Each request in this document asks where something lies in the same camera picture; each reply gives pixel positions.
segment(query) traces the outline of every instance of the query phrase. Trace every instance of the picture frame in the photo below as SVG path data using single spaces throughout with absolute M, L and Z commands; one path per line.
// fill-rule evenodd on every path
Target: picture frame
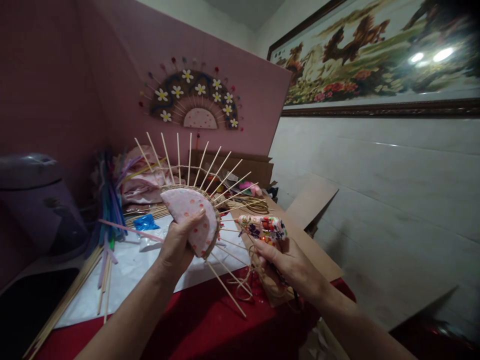
M 281 116 L 480 116 L 477 23 L 436 3 L 322 6 L 268 49 L 268 61 L 292 71 Z

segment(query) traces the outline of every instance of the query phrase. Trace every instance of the floral glue gun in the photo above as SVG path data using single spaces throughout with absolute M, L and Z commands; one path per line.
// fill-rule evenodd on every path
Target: floral glue gun
M 262 215 L 240 215 L 238 220 L 235 220 L 241 227 L 242 233 L 247 233 L 264 243 L 276 247 L 280 252 L 282 251 L 281 243 L 287 238 L 287 230 L 283 221 L 279 217 L 274 216 L 262 216 Z M 289 284 L 285 280 L 284 276 L 280 273 L 277 267 L 270 263 L 270 268 L 274 270 L 280 282 L 288 287 Z

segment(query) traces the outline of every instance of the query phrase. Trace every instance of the white tile wall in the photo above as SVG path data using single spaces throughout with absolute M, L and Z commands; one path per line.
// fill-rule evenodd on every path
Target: white tile wall
M 471 336 L 480 331 L 479 155 L 476 119 L 281 118 L 270 150 L 285 209 L 309 172 L 340 188 L 315 239 L 372 317 L 388 329 L 458 284 L 438 316 Z

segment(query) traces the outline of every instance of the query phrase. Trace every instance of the pink floral fabric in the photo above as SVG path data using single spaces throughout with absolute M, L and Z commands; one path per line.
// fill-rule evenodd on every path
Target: pink floral fabric
M 190 188 L 173 188 L 161 194 L 163 202 L 177 223 L 205 209 L 203 220 L 188 235 L 188 242 L 201 258 L 214 240 L 217 216 L 212 203 L 200 192 Z

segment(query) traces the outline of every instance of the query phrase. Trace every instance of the right hand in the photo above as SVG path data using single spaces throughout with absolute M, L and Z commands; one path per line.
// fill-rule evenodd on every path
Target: right hand
M 328 281 L 314 267 L 294 240 L 287 237 L 281 241 L 282 252 L 256 238 L 253 239 L 253 245 L 260 265 L 266 273 L 272 276 L 273 272 L 268 267 L 268 262 L 273 263 L 289 285 L 310 303 L 314 303 L 319 298 L 322 287 L 328 284 Z

